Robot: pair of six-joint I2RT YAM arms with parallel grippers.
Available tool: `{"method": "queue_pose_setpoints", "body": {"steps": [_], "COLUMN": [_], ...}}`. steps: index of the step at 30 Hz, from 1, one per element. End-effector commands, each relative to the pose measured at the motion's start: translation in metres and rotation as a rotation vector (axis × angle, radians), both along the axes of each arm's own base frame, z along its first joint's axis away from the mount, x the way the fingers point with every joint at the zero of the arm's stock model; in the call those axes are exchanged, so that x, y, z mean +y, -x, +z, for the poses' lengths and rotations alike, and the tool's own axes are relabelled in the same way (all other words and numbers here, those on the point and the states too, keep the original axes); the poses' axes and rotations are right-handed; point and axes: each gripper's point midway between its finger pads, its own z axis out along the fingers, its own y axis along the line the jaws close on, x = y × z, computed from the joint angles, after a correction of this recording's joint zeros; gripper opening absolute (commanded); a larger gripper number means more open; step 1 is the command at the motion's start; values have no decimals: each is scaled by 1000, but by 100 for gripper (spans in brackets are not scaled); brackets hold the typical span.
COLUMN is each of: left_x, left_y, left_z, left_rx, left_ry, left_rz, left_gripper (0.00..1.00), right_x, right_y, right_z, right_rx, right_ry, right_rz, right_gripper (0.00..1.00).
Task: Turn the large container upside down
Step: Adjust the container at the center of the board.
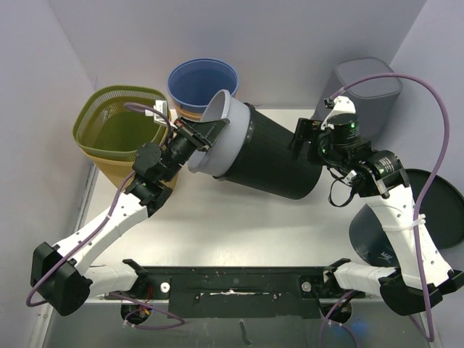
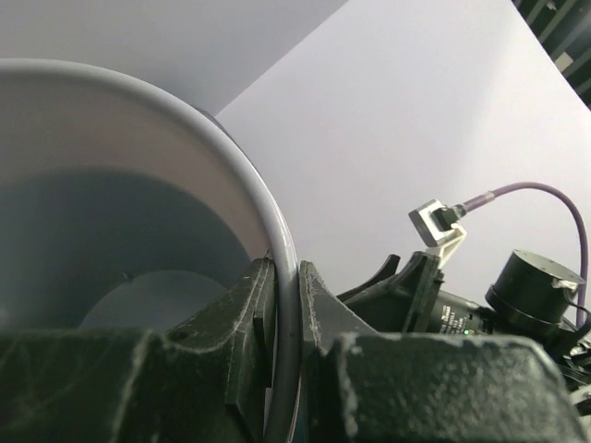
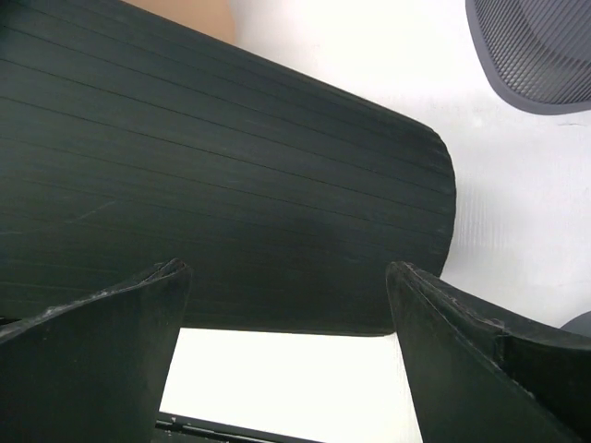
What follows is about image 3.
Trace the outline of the dark navy round bin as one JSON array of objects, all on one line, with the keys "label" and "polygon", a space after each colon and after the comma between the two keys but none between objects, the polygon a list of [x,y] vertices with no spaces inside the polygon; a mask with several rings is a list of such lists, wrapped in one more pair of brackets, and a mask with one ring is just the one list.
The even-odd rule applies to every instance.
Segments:
[{"label": "dark navy round bin", "polygon": [[574,317],[562,327],[562,330],[578,334],[581,336],[591,337],[591,312],[585,312],[577,317]]}]

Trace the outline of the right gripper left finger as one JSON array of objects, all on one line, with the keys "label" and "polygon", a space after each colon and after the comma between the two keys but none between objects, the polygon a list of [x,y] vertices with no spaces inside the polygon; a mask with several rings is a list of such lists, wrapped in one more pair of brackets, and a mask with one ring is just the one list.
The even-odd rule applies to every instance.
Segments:
[{"label": "right gripper left finger", "polygon": [[150,441],[191,281],[173,259],[4,325],[2,441]]}]

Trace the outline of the black ribbed round bin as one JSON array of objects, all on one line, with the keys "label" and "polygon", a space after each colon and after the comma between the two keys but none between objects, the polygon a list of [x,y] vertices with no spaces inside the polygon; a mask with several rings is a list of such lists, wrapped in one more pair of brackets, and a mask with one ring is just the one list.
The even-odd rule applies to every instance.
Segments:
[{"label": "black ribbed round bin", "polygon": [[3,317],[179,258],[187,328],[389,335],[455,213],[410,117],[123,1],[1,5]]}]

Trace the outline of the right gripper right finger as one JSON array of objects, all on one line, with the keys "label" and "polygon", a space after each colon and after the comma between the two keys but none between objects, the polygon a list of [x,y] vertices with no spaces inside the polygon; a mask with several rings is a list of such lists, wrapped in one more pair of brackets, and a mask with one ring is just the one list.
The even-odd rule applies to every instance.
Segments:
[{"label": "right gripper right finger", "polygon": [[426,442],[586,442],[590,340],[463,292],[405,262],[386,271]]}]

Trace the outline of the grey mesh square basket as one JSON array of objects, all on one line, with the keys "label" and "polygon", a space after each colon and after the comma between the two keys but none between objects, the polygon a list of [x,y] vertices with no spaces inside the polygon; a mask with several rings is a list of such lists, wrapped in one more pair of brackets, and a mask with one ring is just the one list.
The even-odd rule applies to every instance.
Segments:
[{"label": "grey mesh square basket", "polygon": [[531,114],[590,109],[588,1],[467,1],[478,60],[493,90]]}]

